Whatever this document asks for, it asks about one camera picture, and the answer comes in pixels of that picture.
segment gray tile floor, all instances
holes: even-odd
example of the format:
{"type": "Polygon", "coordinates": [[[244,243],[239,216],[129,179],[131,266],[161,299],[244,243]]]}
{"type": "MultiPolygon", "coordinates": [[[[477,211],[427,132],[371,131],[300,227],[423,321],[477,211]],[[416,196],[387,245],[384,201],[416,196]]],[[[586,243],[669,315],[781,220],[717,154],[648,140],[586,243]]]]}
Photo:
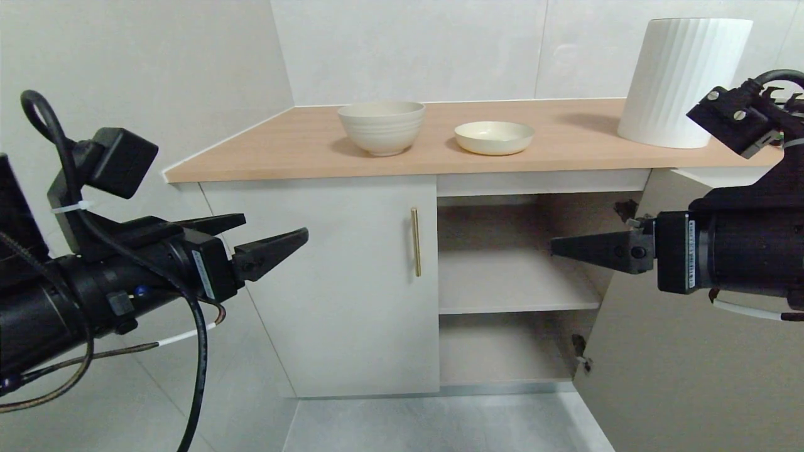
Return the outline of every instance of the gray tile floor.
{"type": "Polygon", "coordinates": [[[302,401],[285,452],[613,452],[577,392],[302,401]]]}

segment closed cabinet door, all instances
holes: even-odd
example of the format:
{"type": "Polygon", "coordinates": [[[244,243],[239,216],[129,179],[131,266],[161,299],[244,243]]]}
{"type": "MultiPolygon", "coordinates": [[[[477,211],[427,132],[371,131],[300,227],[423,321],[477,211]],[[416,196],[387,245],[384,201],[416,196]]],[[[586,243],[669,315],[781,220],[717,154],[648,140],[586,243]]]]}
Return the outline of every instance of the closed cabinet door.
{"type": "MultiPolygon", "coordinates": [[[[653,171],[638,214],[687,210],[712,188],[700,180],[653,171]]],[[[781,298],[720,298],[789,310],[781,298]]],[[[800,323],[719,310],[707,290],[659,292],[655,271],[618,273],[574,382],[617,452],[798,452],[803,343],[800,323]]]]}
{"type": "Polygon", "coordinates": [[[298,397],[436,392],[435,176],[205,183],[227,243],[310,241],[247,284],[298,397]]]}

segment white vase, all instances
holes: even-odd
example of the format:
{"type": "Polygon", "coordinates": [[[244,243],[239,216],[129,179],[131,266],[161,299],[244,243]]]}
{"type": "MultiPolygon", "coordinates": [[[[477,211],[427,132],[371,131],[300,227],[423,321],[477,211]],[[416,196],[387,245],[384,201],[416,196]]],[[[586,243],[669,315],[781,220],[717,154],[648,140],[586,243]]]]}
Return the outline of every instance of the white vase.
{"type": "Polygon", "coordinates": [[[651,20],[617,133],[655,146],[706,146],[709,133],[686,114],[712,88],[731,88],[752,25],[734,18],[651,20]]]}

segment door handle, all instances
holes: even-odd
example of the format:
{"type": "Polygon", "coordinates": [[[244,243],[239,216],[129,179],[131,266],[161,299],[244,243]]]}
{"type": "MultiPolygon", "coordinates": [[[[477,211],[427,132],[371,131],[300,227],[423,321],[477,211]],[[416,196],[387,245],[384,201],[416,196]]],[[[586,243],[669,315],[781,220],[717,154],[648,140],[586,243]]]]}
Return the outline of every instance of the door handle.
{"type": "Polygon", "coordinates": [[[416,260],[416,277],[421,277],[421,246],[419,242],[419,210],[410,209],[410,223],[413,226],[413,258],[416,260]]]}

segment white bowl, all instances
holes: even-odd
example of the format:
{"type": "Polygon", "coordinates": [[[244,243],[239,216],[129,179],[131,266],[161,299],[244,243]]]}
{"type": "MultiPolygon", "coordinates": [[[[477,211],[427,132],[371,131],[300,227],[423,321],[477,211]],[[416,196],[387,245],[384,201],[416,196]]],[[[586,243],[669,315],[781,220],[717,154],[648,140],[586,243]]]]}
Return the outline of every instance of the white bowl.
{"type": "Polygon", "coordinates": [[[378,156],[396,155],[416,140],[425,106],[416,102],[367,102],[338,110],[349,139],[378,156]]]}
{"type": "Polygon", "coordinates": [[[484,155],[511,155],[531,144],[533,127],[516,122],[469,122],[455,128],[455,141],[469,152],[484,155]]]}

